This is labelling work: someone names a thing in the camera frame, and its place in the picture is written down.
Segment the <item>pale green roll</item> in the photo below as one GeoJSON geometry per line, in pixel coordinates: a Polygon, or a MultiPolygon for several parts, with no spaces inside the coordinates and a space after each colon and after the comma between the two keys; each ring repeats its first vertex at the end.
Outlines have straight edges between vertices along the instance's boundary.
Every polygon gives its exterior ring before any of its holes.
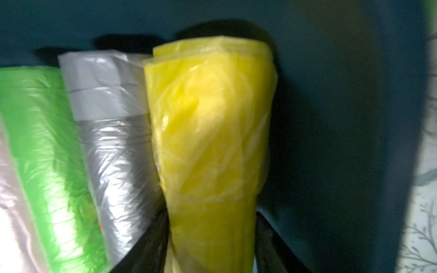
{"type": "Polygon", "coordinates": [[[2,68],[1,118],[49,270],[107,272],[109,264],[60,69],[2,68]]]}

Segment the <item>dark grey trash bag roll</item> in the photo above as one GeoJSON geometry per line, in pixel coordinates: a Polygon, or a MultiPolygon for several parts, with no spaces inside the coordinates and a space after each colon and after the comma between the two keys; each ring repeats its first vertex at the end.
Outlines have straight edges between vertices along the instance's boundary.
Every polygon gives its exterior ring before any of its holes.
{"type": "Polygon", "coordinates": [[[146,59],[115,50],[58,58],[112,266],[165,206],[152,151],[146,59]]]}

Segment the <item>yellow trash bag roll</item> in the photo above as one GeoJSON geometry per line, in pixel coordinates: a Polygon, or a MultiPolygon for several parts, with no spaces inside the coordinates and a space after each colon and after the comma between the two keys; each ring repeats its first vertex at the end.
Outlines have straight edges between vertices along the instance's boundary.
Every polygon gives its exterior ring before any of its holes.
{"type": "Polygon", "coordinates": [[[176,273],[250,273],[277,87],[270,47],[216,36],[144,61],[152,144],[176,273]]]}

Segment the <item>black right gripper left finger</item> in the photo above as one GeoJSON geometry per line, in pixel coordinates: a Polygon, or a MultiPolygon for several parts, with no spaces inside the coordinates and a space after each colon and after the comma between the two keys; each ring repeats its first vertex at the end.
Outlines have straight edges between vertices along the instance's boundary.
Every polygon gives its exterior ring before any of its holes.
{"type": "Polygon", "coordinates": [[[167,209],[160,210],[138,242],[110,273],[163,273],[169,239],[167,209]]]}

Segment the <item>pink trash bag roll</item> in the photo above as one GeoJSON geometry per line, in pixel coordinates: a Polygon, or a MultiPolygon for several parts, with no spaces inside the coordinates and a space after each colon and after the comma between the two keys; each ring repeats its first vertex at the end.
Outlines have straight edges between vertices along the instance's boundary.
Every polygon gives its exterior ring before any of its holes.
{"type": "Polygon", "coordinates": [[[1,126],[1,272],[49,272],[1,126]]]}

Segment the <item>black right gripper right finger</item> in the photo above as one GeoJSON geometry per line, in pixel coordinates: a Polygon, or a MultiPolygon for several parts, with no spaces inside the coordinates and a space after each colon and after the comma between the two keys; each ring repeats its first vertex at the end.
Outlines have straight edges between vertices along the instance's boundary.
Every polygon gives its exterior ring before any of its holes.
{"type": "Polygon", "coordinates": [[[257,212],[254,272],[310,273],[260,212],[257,212]]]}

